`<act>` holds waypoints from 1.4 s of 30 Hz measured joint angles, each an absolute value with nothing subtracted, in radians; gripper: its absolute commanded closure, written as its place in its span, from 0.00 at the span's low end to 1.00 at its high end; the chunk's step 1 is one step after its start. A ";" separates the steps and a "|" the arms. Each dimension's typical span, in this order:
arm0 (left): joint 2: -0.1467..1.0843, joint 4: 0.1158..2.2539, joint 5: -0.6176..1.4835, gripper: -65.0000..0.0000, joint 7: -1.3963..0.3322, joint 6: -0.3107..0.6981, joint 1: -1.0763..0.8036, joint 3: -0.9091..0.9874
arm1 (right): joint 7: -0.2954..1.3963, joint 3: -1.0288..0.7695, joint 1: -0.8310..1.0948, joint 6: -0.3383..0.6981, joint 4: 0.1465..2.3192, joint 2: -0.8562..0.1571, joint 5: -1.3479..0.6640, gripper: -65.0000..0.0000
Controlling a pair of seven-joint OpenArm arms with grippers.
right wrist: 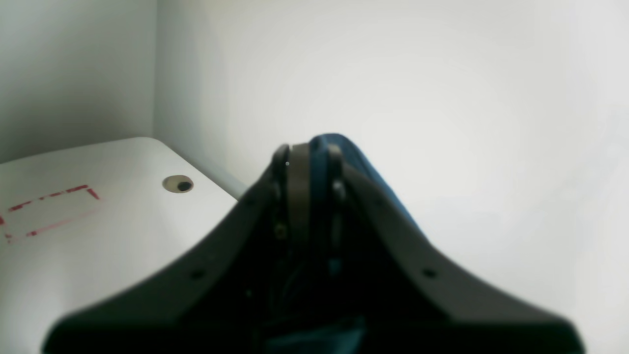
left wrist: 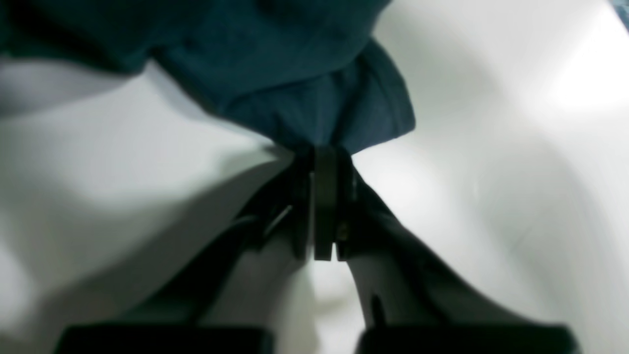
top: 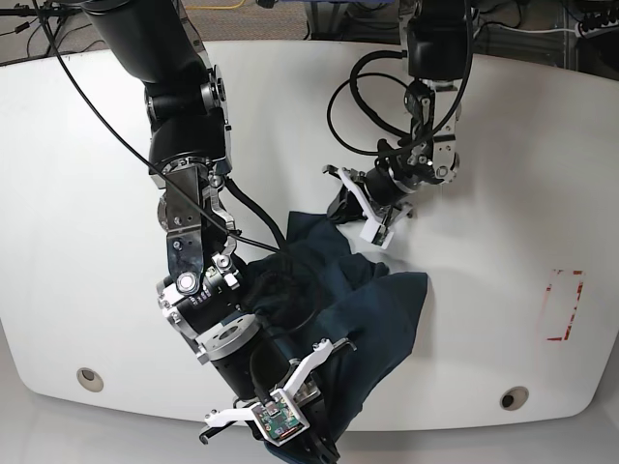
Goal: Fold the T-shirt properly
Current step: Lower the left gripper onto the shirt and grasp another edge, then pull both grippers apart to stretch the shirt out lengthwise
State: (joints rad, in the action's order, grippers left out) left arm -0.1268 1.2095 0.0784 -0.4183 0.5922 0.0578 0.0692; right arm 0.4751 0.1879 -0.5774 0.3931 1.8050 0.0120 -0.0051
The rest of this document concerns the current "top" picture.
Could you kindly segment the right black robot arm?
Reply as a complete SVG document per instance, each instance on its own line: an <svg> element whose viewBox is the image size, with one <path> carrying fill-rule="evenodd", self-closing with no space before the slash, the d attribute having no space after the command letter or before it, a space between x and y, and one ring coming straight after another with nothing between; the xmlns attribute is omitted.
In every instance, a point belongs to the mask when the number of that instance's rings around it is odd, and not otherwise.
<svg viewBox="0 0 619 464"><path fill-rule="evenodd" d="M220 193L231 187L231 127L221 70L212 64L177 1L83 1L80 8L123 68L140 80L151 142L144 164L162 191L168 274L158 286L163 317L200 363L234 391L234 406L211 412L202 442L243 422L253 436L295 463L335 463L336 440L317 371L347 338L321 339L299 360L279 340L300 325L270 329L257 304L272 288L297 302L302 276L323 295L314 267L295 257L278 229L278 270L246 279L243 242Z"/></svg>

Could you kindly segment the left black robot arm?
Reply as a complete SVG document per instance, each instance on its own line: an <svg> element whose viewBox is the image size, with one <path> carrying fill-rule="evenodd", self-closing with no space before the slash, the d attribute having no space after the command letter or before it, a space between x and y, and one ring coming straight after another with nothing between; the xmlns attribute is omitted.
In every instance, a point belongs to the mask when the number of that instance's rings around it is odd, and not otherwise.
<svg viewBox="0 0 619 464"><path fill-rule="evenodd" d="M342 147L370 157L367 172L337 169L324 172L340 179L341 188L327 210L335 224L376 216L389 226L403 212L405 201L425 186L450 183L459 169L456 123L473 61L473 7L469 1L402 1L398 6L399 51L378 50L364 55L341 85L359 109L380 129L397 138L392 146L378 140L375 149L362 150L341 136ZM408 129L387 123L361 94L365 68L378 60L400 60L410 80L404 85L403 105L410 116Z"/></svg>

